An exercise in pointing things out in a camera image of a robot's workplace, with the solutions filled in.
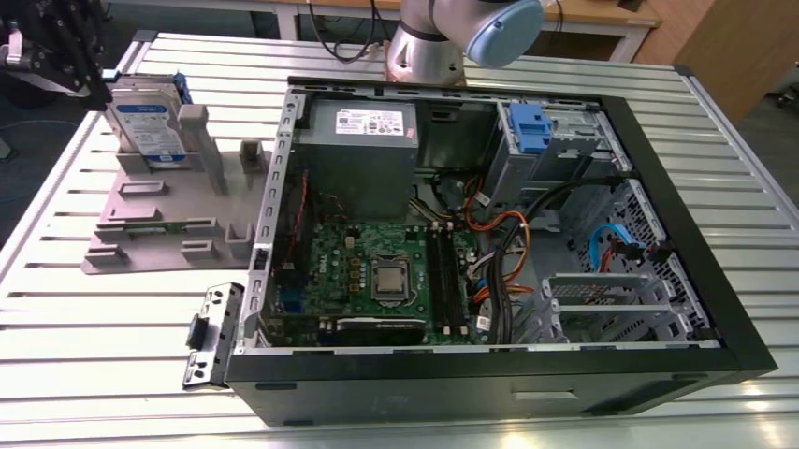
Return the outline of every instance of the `metal bracket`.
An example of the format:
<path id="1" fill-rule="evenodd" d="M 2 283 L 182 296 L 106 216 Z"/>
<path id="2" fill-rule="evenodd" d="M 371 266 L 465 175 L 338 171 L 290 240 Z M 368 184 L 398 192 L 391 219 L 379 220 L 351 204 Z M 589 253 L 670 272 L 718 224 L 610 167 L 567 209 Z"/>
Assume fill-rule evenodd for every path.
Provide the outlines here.
<path id="1" fill-rule="evenodd" d="M 236 319 L 244 287 L 224 283 L 208 288 L 203 308 L 191 320 L 186 346 L 191 349 L 186 363 L 184 390 L 224 390 L 224 370 L 234 347 Z"/>

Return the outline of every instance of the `wooden desk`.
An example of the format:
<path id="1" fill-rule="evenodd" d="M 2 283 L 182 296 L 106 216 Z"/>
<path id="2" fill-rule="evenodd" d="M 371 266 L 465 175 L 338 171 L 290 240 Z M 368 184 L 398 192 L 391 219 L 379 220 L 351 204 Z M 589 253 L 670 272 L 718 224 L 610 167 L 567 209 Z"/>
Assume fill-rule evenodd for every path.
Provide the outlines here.
<path id="1" fill-rule="evenodd" d="M 298 17 L 308 14 L 306 0 L 114 0 L 114 3 L 272 12 L 278 15 L 284 40 L 299 39 Z M 622 9 L 617 3 L 617 0 L 562 0 L 563 32 L 618 36 L 610 61 L 629 63 L 650 30 L 661 25 L 661 17 L 646 3 L 638 12 Z M 376 0 L 376 5 L 386 20 L 400 19 L 402 0 Z M 314 10 L 327 16 L 371 17 L 370 0 L 314 0 Z M 555 5 L 547 9 L 546 19 L 543 29 L 554 31 L 558 21 Z"/>
<path id="2" fill-rule="evenodd" d="M 268 0 L 280 3 L 302 5 L 304 0 Z M 400 10 L 402 0 L 376 0 L 380 11 Z M 370 0 L 314 0 L 314 6 L 326 7 L 370 7 Z M 661 17 L 645 3 L 638 12 L 631 12 L 617 6 L 614 0 L 563 0 L 563 19 L 569 23 L 601 23 L 607 25 L 630 25 L 655 28 Z M 547 8 L 547 21 L 557 22 L 558 7 Z"/>

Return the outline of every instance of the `black cable on desk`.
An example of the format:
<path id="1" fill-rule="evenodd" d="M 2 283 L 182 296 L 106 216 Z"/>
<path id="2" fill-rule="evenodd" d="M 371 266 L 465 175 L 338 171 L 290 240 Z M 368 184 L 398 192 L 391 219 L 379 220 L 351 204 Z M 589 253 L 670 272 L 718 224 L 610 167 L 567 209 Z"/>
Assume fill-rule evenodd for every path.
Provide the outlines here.
<path id="1" fill-rule="evenodd" d="M 363 44 L 363 47 L 360 48 L 360 51 L 358 52 L 358 54 L 352 57 L 344 57 L 342 55 L 339 55 L 339 45 L 342 44 L 342 42 L 346 39 L 340 39 L 339 42 L 336 42 L 334 48 L 331 49 L 330 46 L 327 45 L 327 42 L 324 42 L 324 40 L 322 39 L 322 35 L 320 35 L 320 30 L 316 26 L 316 13 L 314 11 L 314 2 L 311 0 L 307 0 L 308 3 L 308 12 L 311 14 L 311 24 L 314 26 L 314 35 L 316 36 L 316 40 L 320 41 L 322 46 L 324 47 L 324 49 L 327 50 L 327 52 L 334 56 L 334 58 L 336 58 L 336 60 L 343 63 L 343 64 L 351 64 L 355 63 L 368 52 L 370 49 L 370 45 L 372 44 L 372 39 L 375 37 L 375 22 L 380 21 L 382 27 L 383 27 L 383 32 L 386 33 L 386 36 L 388 36 L 388 31 L 386 29 L 386 24 L 383 23 L 383 18 L 380 16 L 380 12 L 378 11 L 378 5 L 375 4 L 375 0 L 370 0 L 370 4 L 372 6 L 372 18 L 370 20 L 370 36 L 366 39 L 366 43 Z"/>

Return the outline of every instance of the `blue hard drive label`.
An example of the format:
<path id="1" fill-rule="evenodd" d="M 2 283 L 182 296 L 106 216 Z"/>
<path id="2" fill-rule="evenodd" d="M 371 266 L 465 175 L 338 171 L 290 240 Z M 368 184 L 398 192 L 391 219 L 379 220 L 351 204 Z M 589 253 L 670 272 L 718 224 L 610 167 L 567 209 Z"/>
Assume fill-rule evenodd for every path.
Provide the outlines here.
<path id="1" fill-rule="evenodd" d="M 150 164 L 158 168 L 179 167 L 186 160 L 186 148 L 167 106 L 118 105 L 116 115 L 131 145 Z"/>
<path id="2" fill-rule="evenodd" d="M 163 105 L 120 105 L 116 110 L 124 114 L 166 114 Z"/>

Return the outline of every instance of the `metal plate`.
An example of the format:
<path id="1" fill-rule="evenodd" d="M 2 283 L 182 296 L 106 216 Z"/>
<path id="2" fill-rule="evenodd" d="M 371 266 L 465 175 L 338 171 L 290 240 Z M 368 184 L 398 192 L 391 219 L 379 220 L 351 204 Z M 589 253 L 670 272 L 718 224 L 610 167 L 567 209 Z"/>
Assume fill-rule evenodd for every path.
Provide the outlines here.
<path id="1" fill-rule="evenodd" d="M 354 46 L 343 46 L 355 52 Z M 160 34 L 136 73 L 187 74 L 222 151 L 274 140 L 286 77 L 382 79 L 382 56 L 339 65 L 311 42 Z M 244 271 L 88 277 L 78 268 L 119 168 L 91 113 L 0 253 L 0 441 L 226 447 L 790 447 L 799 445 L 799 220 L 701 86 L 666 66 L 523 58 L 467 64 L 470 84 L 626 96 L 770 345 L 778 371 L 639 416 L 523 423 L 270 429 L 227 393 L 186 394 L 183 346 L 210 285 Z"/>

